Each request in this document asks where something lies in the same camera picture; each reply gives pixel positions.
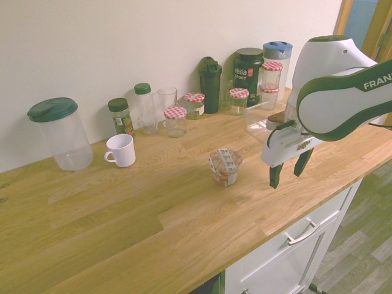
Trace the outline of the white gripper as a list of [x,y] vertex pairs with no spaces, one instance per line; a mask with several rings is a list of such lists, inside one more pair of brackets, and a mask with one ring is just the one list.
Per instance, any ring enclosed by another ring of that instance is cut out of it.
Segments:
[[262,151],[262,160],[270,166],[269,185],[276,189],[280,181],[283,163],[299,156],[294,175],[299,177],[320,140],[311,135],[303,135],[296,129],[296,121],[287,121],[277,126],[267,138]]

